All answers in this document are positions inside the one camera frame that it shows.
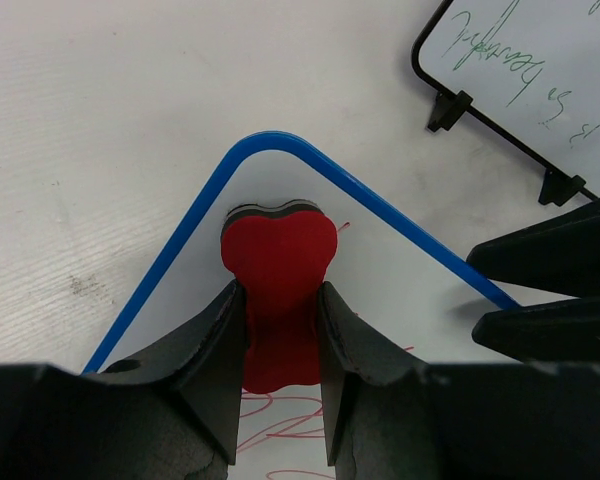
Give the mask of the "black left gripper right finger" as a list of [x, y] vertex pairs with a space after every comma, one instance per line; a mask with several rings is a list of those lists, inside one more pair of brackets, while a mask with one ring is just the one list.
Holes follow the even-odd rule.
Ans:
[[600, 363], [429, 364], [324, 283], [326, 456], [340, 479], [600, 479]]

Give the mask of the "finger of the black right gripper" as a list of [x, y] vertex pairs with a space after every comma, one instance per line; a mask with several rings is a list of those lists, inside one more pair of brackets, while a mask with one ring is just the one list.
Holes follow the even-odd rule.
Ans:
[[568, 295], [600, 295], [600, 198], [483, 242], [466, 262], [485, 277]]
[[600, 363], [600, 296], [487, 313], [472, 339], [522, 362]]

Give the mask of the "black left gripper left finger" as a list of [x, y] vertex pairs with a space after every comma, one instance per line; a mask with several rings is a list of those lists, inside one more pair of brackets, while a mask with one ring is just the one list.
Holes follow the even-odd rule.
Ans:
[[235, 461], [245, 292], [105, 371], [0, 364], [0, 479], [223, 479]]

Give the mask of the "red heart-shaped eraser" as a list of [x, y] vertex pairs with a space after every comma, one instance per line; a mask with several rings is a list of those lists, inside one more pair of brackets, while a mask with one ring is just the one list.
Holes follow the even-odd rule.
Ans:
[[334, 223], [308, 200], [244, 204], [228, 213], [220, 246], [246, 292], [244, 389], [317, 384], [317, 297], [337, 251]]

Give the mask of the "blue-framed whiteboard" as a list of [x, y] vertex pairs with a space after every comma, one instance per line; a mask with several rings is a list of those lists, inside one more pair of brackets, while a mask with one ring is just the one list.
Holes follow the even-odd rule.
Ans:
[[[167, 241], [86, 364], [100, 371], [191, 319], [230, 281], [220, 254], [229, 211], [293, 199], [338, 228], [326, 277], [374, 329], [428, 362], [496, 362], [471, 331], [512, 298], [305, 140], [263, 132], [236, 143]], [[431, 434], [408, 414], [413, 398], [354, 410], [336, 467], [327, 463], [317, 387], [243, 395], [233, 479], [438, 479]]]

